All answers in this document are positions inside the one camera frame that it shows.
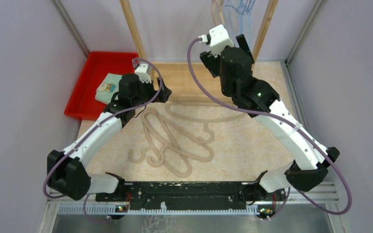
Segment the blue wire hanger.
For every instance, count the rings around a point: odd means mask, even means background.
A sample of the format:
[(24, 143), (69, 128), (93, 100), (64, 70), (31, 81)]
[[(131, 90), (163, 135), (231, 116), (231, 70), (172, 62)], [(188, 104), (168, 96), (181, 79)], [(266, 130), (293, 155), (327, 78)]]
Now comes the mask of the blue wire hanger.
[(238, 20), (238, 33), (244, 34), (246, 27), (246, 13), (248, 0), (240, 0), (237, 5), (237, 20)]
[(235, 27), (235, 6), (233, 0), (225, 0), (223, 4), (224, 14), (226, 16), (226, 21), (231, 30), (232, 34), (236, 34), (236, 27)]
[(249, 41), (251, 41), (251, 38), (252, 38), (252, 11), (253, 11), (255, 2), (256, 0), (248, 0), (246, 1), (246, 6), (245, 6), (244, 29), (245, 29), (245, 33)]

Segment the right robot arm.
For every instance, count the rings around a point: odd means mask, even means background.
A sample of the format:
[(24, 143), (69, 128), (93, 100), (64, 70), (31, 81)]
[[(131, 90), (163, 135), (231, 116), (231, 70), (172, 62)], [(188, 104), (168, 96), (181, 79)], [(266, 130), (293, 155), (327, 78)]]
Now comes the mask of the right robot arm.
[[(261, 115), (250, 114), (250, 117), (269, 129), (294, 157), (290, 165), (265, 172), (254, 186), (255, 196), (267, 200), (277, 189), (293, 186), (307, 192), (319, 185), (330, 166), (319, 151), (334, 162), (339, 150), (319, 142), (312, 145), (302, 137), (303, 126), (289, 113), (279, 94), (268, 82), (252, 76), (254, 61), (244, 35), (237, 36), (238, 47), (227, 33), (207, 34), (201, 38), (210, 46), (210, 51), (202, 52), (200, 59), (213, 77), (220, 78), (222, 94), (231, 97), (238, 108), (262, 112)], [(277, 115), (292, 125), (264, 113)]]

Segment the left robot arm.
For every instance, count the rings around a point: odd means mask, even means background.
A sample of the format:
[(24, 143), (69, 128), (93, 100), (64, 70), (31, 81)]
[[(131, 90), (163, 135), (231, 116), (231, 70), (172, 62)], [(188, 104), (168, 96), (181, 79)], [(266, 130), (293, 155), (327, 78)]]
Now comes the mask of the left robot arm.
[[(90, 175), (86, 167), (101, 147), (134, 118), (136, 109), (168, 100), (172, 91), (161, 75), (157, 81), (158, 89), (154, 89), (148, 74), (129, 73), (121, 77), (110, 102), (89, 129), (63, 150), (52, 150), (48, 154), (47, 176), (42, 188), (45, 197), (80, 200), (98, 193), (107, 193), (115, 201), (125, 197), (126, 187), (119, 183), (117, 175)], [(48, 188), (60, 194), (50, 195)]]

